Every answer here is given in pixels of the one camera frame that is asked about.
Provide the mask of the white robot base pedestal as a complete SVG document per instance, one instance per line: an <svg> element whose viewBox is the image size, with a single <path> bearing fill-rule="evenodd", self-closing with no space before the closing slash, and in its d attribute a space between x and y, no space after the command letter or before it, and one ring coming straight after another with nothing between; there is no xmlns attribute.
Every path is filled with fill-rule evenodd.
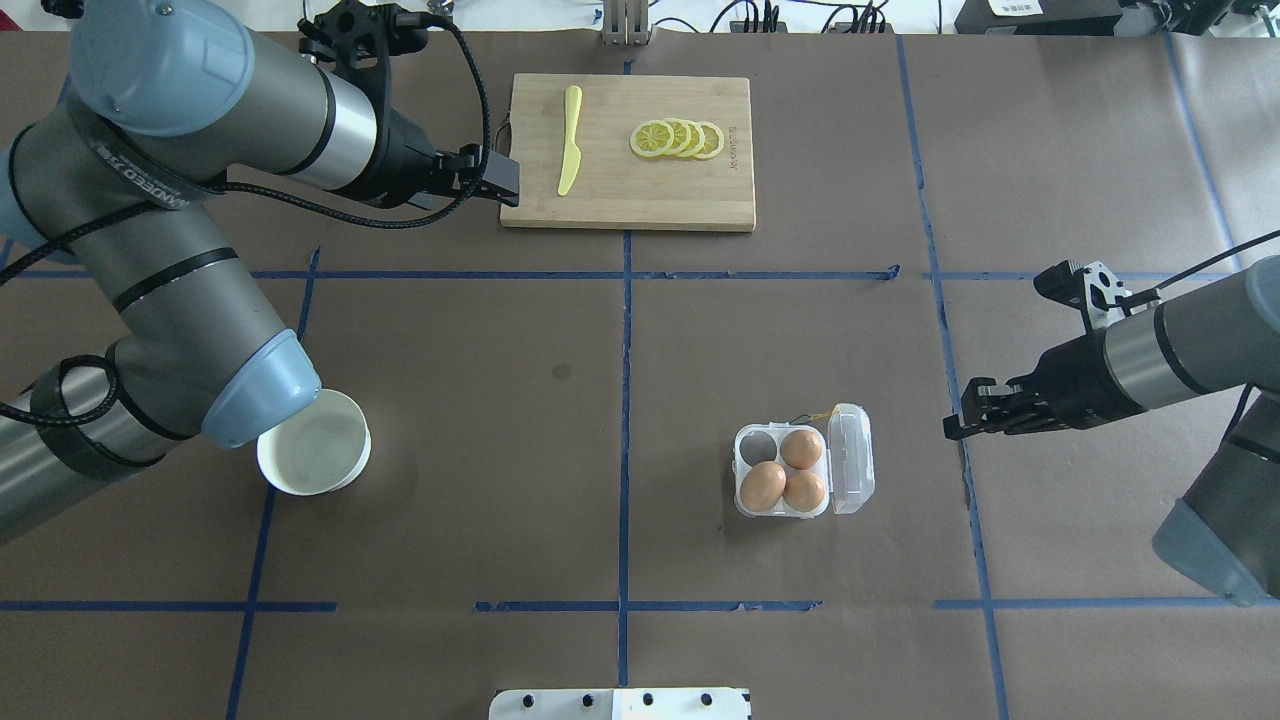
<svg viewBox="0 0 1280 720"><path fill-rule="evenodd" d="M732 687L557 688L498 692L489 719L753 719Z"/></svg>

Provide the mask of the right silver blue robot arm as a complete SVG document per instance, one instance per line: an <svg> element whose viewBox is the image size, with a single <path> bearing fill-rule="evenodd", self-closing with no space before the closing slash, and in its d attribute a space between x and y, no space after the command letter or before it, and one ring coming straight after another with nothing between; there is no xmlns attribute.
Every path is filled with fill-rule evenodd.
<svg viewBox="0 0 1280 720"><path fill-rule="evenodd" d="M1155 555L1225 602L1277 598L1279 263L1171 299L1133 293L1108 268L1061 263L1037 291L1083 329L1006 380L970 379L943 420L950 439L1087 430L1228 396L1212 454L1155 532Z"/></svg>

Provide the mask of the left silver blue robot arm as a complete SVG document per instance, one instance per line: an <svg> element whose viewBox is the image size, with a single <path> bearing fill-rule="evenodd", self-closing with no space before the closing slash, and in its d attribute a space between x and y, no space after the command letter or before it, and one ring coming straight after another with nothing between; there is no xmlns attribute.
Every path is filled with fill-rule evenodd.
<svg viewBox="0 0 1280 720"><path fill-rule="evenodd" d="M210 1L47 1L73 19L67 96L3 150L12 281L84 269L128 328L55 363L3 405L3 539L13 541L202 436L238 448L311 406L323 383L207 204L252 193L407 231L465 201L518 205L492 150L477 63L452 18L339 1L289 50ZM390 101L390 59L451 35L483 135L436 149Z"/></svg>

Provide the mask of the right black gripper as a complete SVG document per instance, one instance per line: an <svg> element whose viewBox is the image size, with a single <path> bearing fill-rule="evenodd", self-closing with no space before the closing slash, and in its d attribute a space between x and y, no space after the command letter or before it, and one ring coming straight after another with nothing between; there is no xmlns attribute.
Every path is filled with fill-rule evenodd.
<svg viewBox="0 0 1280 720"><path fill-rule="evenodd" d="M972 378L963 391L961 409L980 414L945 418L947 439L1005 430L1084 430L1146 411L1112 378L1100 334L1084 334L1044 351L1033 372L1006 384L995 378Z"/></svg>

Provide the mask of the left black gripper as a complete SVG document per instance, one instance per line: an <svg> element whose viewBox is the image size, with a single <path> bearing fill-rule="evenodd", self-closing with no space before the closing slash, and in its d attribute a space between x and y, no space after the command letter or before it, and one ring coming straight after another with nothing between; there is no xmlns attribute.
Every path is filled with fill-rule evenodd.
<svg viewBox="0 0 1280 720"><path fill-rule="evenodd" d="M506 208L520 205L520 164L490 151L486 142L456 152L436 149L425 131L393 108L378 117L380 155L375 161L375 208L393 209L428 199L470 199L483 178L483 199ZM485 169L481 164L486 160Z"/></svg>

